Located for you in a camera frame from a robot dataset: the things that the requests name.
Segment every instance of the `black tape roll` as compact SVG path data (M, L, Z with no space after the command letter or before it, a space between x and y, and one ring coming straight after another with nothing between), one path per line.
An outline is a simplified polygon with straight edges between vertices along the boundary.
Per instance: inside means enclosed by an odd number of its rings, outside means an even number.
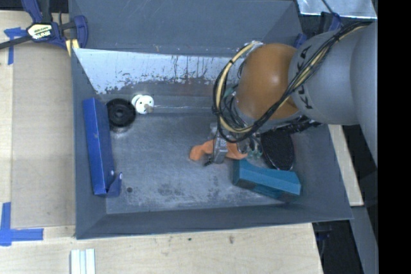
M261 134L263 159L280 170L290 170L294 163L294 145L288 132L269 130Z
M110 129L113 132L128 130L136 118L136 109L133 105L123 98L116 98L109 101L106 106L109 112Z

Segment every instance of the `gray tray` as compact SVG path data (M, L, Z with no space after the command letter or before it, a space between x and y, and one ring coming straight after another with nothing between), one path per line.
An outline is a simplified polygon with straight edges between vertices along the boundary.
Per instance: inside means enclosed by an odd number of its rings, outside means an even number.
M233 186L230 160L204 167L188 159L209 137L213 80L237 48L292 44L301 32L292 2L69 0L69 11L86 16L90 33L87 49L72 55L77 238L352 218L327 126L293 135L302 184L293 203ZM151 94L155 111L112 133L121 194L95 196L82 101L137 93Z

